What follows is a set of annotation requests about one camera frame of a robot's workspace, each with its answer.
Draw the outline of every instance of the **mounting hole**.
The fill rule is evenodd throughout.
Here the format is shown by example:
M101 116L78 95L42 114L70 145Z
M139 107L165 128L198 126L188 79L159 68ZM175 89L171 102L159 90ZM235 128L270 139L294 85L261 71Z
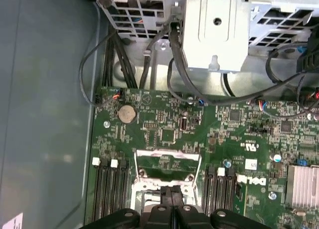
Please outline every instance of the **mounting hole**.
M220 18L215 18L213 22L214 22L214 25L221 25L221 19Z
M294 48L287 48L284 52L285 53L294 53L296 50Z

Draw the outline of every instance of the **capacitor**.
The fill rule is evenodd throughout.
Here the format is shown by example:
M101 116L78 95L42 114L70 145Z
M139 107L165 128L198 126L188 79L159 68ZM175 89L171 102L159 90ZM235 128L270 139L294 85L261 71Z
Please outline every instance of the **capacitor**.
M300 216L300 217L305 217L306 216L306 211L300 210L300 209L294 209L293 210L294 214Z
M275 154L276 154L276 153L272 153L272 154L270 154L270 155L269 155L269 158L270 158L270 160L271 160L271 161L273 161L273 160L274 160L274 156L275 156Z
M274 155L274 162L275 163L281 162L281 155L280 154L275 154Z
M281 155L280 154L272 153L269 155L269 158L270 158L270 160L274 161L275 163L281 162Z
M277 194L274 193L274 192L269 192L268 198L269 198L270 200L276 200Z
M187 98L187 100L188 100L188 104L189 105L193 105L193 103L194 103L194 98L192 97L192 96L189 96L188 98Z
M225 159L223 161L223 164L224 164L225 168L230 168L231 167L231 162L229 160L227 160L227 159Z
M205 102L204 102L202 99L200 99L200 100L198 101L198 105L199 105L200 107L202 107L202 106L205 105Z

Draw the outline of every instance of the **integrated circuit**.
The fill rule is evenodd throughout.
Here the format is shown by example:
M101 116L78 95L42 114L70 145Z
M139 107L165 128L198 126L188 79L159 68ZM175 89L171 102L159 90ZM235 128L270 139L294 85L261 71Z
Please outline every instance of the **integrated circuit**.
M240 121L240 111L230 110L229 121L239 122Z
M160 140L163 143L175 143L175 131L172 129L162 129Z
M280 131L282 133L291 133L293 124L291 121L282 121L280 126Z

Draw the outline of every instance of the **green circuit board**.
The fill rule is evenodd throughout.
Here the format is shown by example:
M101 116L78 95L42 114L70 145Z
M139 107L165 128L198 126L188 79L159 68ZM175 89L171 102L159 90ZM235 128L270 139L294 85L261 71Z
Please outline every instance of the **green circuit board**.
M117 88L102 88L100 99L108 100L117 92ZM267 103L267 111L291 115L299 112L299 107L294 102L274 101ZM319 163L318 132L319 123L307 115L273 119L252 102L190 105L173 98L169 92L123 89L120 98L95 111L91 159L98 157L102 164L110 159L127 163L126 180L119 182L125 191L121 203L126 207L130 207L131 186L136 179L137 150L200 154L196 180L199 205L205 170L209 166L224 168L225 162L231 163L236 174L248 179L237 182L241 191L234 197L234 211L274 229L317 229L318 209L307 208L305 215L297 215L287 206L286 187L289 165L295 165L298 159L304 159L308 165ZM281 161L275 163L271 160L273 155L281 155ZM143 168L149 178L163 181L184 180L189 174L195 175L198 166L197 160L174 156L141 156L137 161L138 170ZM97 167L91 165L86 224L94 220L96 187L101 186L97 180ZM105 190L109 190L106 194L112 193L112 189L105 187ZM270 199L271 192L276 194L274 200Z

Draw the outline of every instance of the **chip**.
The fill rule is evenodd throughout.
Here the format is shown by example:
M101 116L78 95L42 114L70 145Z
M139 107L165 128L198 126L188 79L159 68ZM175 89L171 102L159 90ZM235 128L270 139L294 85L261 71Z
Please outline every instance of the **chip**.
M208 142L210 145L215 145L217 143L217 138L210 136Z
M231 110L229 115L230 121L239 122L240 121L240 111L239 110Z
M291 133L292 129L292 122L291 121L282 121L281 122L281 132L282 133Z
M208 150L209 150L211 153L214 153L214 152L215 152L215 150L216 150L215 145L211 145L211 146L209 146L209 147L208 147Z
M175 143L175 132L173 130L162 129L161 142Z
M275 163L274 162L274 168L277 170L281 170L283 168L284 164L283 163Z

